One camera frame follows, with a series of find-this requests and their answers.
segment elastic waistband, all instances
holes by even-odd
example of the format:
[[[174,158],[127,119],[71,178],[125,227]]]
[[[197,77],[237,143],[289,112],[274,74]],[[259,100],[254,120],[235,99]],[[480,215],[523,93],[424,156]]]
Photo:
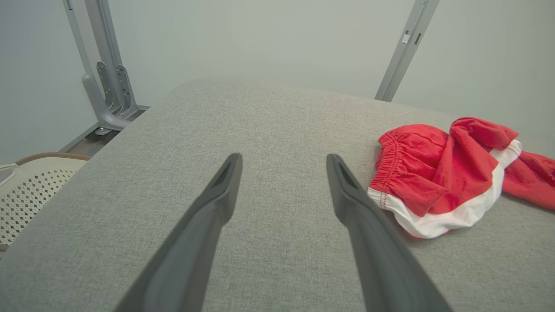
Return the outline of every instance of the elastic waistband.
[[[389,180],[398,162],[398,144],[389,134],[385,133],[378,140],[382,145],[380,156],[376,162],[377,173],[370,183],[370,187],[376,191],[388,193]]]

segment floor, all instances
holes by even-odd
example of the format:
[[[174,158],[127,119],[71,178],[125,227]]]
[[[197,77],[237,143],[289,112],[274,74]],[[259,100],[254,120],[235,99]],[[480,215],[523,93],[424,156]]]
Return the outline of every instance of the floor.
[[[73,148],[71,148],[68,153],[70,154],[79,154],[79,155],[87,155],[87,156],[94,156],[100,149],[102,149],[106,145],[105,142],[102,140],[98,141],[91,141],[87,138],[81,140],[81,142],[77,143]]]

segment white trim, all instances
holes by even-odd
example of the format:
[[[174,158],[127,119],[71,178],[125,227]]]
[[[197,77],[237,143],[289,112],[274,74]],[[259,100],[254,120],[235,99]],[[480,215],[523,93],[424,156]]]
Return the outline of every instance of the white trim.
[[[415,215],[403,201],[393,195],[378,192],[368,187],[368,196],[382,209],[392,211],[395,219],[411,235],[419,238],[435,238],[452,229],[468,228],[478,222],[501,195],[504,170],[522,152],[522,144],[513,140],[504,150],[493,149],[490,155],[499,161],[492,171],[492,186],[485,191],[444,214]]]

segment white perforated chair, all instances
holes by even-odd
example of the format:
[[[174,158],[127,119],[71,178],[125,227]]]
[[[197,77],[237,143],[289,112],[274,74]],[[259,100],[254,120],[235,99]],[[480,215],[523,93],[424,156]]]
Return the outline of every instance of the white perforated chair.
[[[1,251],[89,159],[76,154],[42,153],[0,166]]]

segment metal bracket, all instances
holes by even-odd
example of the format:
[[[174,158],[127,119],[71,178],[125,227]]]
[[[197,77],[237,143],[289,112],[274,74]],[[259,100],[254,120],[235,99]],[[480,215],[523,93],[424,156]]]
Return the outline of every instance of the metal bracket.
[[[119,111],[122,109],[122,105],[119,104],[118,97],[116,97],[115,94],[112,92],[113,85],[111,84],[106,65],[104,65],[104,63],[102,62],[98,62],[97,72],[98,76],[100,77],[102,88],[104,89],[104,102],[106,103],[106,107],[112,114],[119,113]]]
[[[135,105],[135,99],[133,98],[133,92],[131,91],[131,85],[129,84],[129,78],[125,67],[117,65],[115,71],[118,73],[119,87],[123,92],[123,105],[119,115],[125,119],[137,111],[137,106]]]

